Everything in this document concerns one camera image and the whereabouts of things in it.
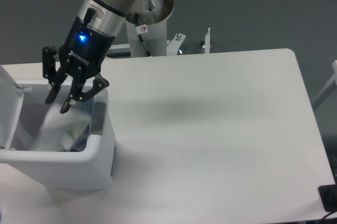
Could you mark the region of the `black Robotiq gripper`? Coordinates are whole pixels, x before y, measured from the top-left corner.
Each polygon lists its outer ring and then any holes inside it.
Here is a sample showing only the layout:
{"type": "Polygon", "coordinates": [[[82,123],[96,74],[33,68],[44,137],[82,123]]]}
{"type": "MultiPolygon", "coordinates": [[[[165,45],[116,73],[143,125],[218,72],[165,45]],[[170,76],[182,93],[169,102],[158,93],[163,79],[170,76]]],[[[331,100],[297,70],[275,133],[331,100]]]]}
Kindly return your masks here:
{"type": "Polygon", "coordinates": [[[55,101],[61,84],[67,75],[73,77],[70,92],[60,109],[60,113],[66,113],[74,102],[85,102],[94,97],[110,83],[99,73],[101,64],[115,37],[105,35],[89,26],[82,30],[83,21],[77,17],[65,40],[65,43],[56,47],[44,47],[42,49],[43,78],[48,79],[51,90],[45,100],[46,104],[55,101]],[[56,56],[59,54],[61,68],[56,70],[56,56]],[[87,92],[82,89],[85,80],[94,77],[92,88],[87,92]]]}

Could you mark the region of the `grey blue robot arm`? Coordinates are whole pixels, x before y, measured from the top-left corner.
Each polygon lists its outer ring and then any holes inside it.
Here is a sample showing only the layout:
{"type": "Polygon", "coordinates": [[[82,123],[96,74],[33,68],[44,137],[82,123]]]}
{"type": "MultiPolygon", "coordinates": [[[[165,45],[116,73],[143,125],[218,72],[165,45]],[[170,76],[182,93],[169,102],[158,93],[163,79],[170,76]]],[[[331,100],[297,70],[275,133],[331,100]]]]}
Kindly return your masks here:
{"type": "Polygon", "coordinates": [[[61,114],[109,86],[100,74],[101,65],[135,1],[84,0],[65,43],[43,48],[43,78],[51,86],[46,104],[55,101],[68,76],[73,80],[61,114]]]}

